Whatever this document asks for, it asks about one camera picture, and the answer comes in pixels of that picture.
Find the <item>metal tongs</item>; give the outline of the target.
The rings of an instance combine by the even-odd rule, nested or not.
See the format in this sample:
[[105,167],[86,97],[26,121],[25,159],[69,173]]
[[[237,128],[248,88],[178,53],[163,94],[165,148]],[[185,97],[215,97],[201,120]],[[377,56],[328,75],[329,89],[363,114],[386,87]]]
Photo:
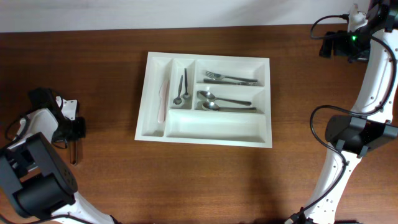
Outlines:
[[71,141],[69,144],[70,148],[70,164],[77,165],[78,164],[78,141]]

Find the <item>pink plastic knife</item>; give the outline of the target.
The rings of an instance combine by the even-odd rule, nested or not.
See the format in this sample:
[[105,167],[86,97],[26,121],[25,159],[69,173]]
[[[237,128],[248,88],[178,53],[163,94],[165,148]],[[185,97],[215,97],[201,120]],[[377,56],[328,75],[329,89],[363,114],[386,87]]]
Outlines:
[[165,80],[160,88],[160,106],[157,115],[157,122],[163,123],[165,121],[165,110],[166,110],[166,95],[169,87],[169,80]]

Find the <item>small teaspoon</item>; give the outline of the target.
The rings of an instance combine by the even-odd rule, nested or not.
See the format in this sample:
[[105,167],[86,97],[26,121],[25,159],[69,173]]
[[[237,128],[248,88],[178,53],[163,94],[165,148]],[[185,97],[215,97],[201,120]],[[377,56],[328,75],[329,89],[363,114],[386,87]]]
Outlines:
[[175,105],[180,105],[182,103],[182,97],[181,97],[182,85],[183,85],[183,75],[180,77],[180,81],[178,84],[177,97],[174,98],[174,100],[173,100],[173,104],[175,104]]
[[185,101],[190,99],[190,94],[188,92],[188,72],[187,68],[184,68],[184,85],[185,85],[185,93],[183,94],[183,99]]

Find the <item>white plastic cutlery tray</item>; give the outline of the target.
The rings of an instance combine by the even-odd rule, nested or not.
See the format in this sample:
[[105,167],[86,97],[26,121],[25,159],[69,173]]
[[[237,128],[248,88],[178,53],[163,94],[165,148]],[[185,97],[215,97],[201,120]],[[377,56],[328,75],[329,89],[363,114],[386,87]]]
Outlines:
[[269,58],[149,52],[135,139],[271,148]]

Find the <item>large metal spoon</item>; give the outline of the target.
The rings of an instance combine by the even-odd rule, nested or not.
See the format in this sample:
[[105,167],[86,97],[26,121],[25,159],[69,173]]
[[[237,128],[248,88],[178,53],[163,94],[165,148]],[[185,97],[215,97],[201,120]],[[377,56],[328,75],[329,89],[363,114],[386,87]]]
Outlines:
[[220,107],[213,102],[204,102],[201,106],[204,110],[208,111],[220,111],[220,112],[234,112],[234,113],[256,113],[257,108],[232,108],[232,107]]
[[252,105],[252,103],[250,101],[232,100],[232,99],[227,99],[227,98],[216,97],[211,92],[205,91],[205,90],[197,91],[197,97],[199,97],[202,100],[208,101],[208,102],[215,102],[217,100],[220,100],[220,101],[236,103],[236,104],[244,105],[244,106],[251,106]]

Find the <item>metal fork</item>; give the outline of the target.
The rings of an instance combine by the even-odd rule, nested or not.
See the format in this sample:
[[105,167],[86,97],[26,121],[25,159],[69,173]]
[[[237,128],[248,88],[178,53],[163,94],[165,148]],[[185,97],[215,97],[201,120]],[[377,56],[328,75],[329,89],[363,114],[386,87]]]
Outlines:
[[232,77],[232,76],[222,75],[219,73],[210,72],[207,70],[205,71],[205,75],[214,80],[222,80],[222,79],[226,78],[226,79],[232,79],[232,80],[237,80],[237,81],[241,81],[241,82],[249,82],[249,83],[257,83],[258,82],[257,79]]
[[241,85],[241,86],[257,86],[256,82],[228,82],[222,80],[203,79],[204,83],[220,84],[220,85]]

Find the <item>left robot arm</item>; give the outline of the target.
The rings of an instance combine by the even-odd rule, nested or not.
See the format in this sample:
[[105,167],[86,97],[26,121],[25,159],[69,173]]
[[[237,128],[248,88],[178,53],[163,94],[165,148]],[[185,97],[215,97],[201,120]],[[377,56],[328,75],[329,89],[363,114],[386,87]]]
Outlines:
[[17,133],[1,148],[1,189],[16,213],[37,223],[117,223],[78,191],[76,179],[56,152],[86,136],[78,100],[65,100],[50,88],[28,92],[31,109],[16,122]]

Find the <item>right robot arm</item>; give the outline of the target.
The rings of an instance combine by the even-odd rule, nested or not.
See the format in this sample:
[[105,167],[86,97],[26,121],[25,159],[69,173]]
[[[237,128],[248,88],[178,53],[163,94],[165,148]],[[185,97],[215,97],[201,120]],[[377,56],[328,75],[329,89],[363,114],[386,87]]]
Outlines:
[[338,203],[349,178],[369,152],[397,138],[392,110],[397,90],[397,1],[371,1],[367,12],[354,5],[340,19],[346,30],[327,32],[319,39],[319,55],[367,62],[364,80],[354,106],[330,118],[325,138],[325,163],[312,196],[287,223],[335,223]]

